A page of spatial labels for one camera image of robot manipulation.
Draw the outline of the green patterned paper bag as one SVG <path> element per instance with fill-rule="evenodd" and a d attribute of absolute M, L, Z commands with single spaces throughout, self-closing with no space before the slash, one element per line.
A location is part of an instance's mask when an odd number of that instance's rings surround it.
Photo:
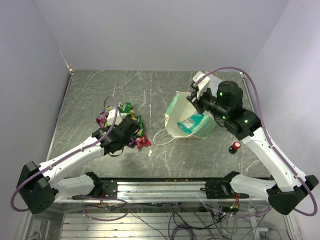
<path fill-rule="evenodd" d="M 156 137 L 162 131 L 157 132 L 153 142 L 163 146 L 175 139 L 198 138 L 206 139 L 215 127 L 218 126 L 209 113 L 198 113 L 195 107 L 187 100 L 188 92 L 177 91 L 173 100 L 164 113 L 164 131 L 171 140 L 159 143 Z"/>

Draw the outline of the teal snack packet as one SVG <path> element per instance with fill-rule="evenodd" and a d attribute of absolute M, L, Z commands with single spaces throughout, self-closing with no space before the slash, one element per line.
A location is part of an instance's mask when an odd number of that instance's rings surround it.
<path fill-rule="evenodd" d="M 191 134 L 195 127 L 197 127 L 203 120 L 204 114 L 199 114 L 195 112 L 193 115 L 189 116 L 187 119 L 177 122 L 178 127 L 187 134 Z"/>

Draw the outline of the red snack packet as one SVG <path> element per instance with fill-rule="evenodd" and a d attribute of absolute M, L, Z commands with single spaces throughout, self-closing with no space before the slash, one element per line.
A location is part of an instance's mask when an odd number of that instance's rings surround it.
<path fill-rule="evenodd" d="M 135 143 L 138 150 L 140 150 L 142 147 L 150 147 L 152 145 L 146 134 L 137 137 Z"/>

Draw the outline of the yellow green snack packet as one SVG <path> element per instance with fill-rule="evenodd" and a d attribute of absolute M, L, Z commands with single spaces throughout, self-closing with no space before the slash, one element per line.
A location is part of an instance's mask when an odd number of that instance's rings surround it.
<path fill-rule="evenodd" d="M 138 124 L 138 129 L 135 130 L 133 137 L 134 138 L 142 137 L 145 133 L 145 125 L 142 121 L 142 116 L 141 115 L 135 116 L 134 120 Z"/>
<path fill-rule="evenodd" d="M 115 109 L 115 106 L 108 106 L 106 108 L 106 116 L 109 116 Z M 133 116 L 135 114 L 134 107 L 131 102 L 120 103 L 118 105 L 118 112 L 121 116 Z"/>

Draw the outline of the purple Fox's berries candy bag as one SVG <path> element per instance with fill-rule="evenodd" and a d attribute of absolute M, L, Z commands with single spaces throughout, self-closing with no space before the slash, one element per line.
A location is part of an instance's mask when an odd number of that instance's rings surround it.
<path fill-rule="evenodd" d="M 107 117 L 103 111 L 95 118 L 95 121 L 100 128 L 105 128 L 108 126 Z"/>

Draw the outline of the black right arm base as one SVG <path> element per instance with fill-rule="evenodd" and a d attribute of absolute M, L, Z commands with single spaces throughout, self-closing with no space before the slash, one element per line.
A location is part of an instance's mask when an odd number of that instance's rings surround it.
<path fill-rule="evenodd" d="M 230 185 L 222 178 L 210 178 L 205 185 L 200 188 L 205 192 L 207 199 L 235 199 L 236 193 Z"/>

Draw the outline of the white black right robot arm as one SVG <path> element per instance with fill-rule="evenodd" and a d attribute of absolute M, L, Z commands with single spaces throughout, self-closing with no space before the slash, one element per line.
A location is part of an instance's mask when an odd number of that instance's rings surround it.
<path fill-rule="evenodd" d="M 288 215 L 319 184 L 314 175 L 306 175 L 277 149 L 259 117 L 243 107 L 243 90 L 237 83 L 221 82 L 215 95 L 208 87 L 196 86 L 186 99 L 199 114 L 209 112 L 219 126 L 237 138 L 240 145 L 246 145 L 273 177 L 272 180 L 262 180 L 232 171 L 223 178 L 220 186 L 224 197 L 246 194 L 265 200 L 278 213 Z"/>

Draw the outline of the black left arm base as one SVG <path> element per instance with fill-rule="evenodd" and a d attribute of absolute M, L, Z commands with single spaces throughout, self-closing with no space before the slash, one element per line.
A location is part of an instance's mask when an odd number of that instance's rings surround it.
<path fill-rule="evenodd" d="M 93 190 L 86 195 L 75 195 L 73 200 L 100 200 L 116 199 L 118 194 L 118 184 L 114 180 L 103 180 L 101 186 L 95 186 Z"/>

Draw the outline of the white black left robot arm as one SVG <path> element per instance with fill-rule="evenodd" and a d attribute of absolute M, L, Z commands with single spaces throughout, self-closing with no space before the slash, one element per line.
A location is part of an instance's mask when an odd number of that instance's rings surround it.
<path fill-rule="evenodd" d="M 67 176 L 85 163 L 122 152 L 140 129 L 139 123 L 125 117 L 118 125 L 96 130 L 84 142 L 58 157 L 40 164 L 33 161 L 25 164 L 16 191 L 27 205 L 26 210 L 35 215 L 67 198 L 81 195 L 98 198 L 104 192 L 104 184 L 94 172 Z"/>

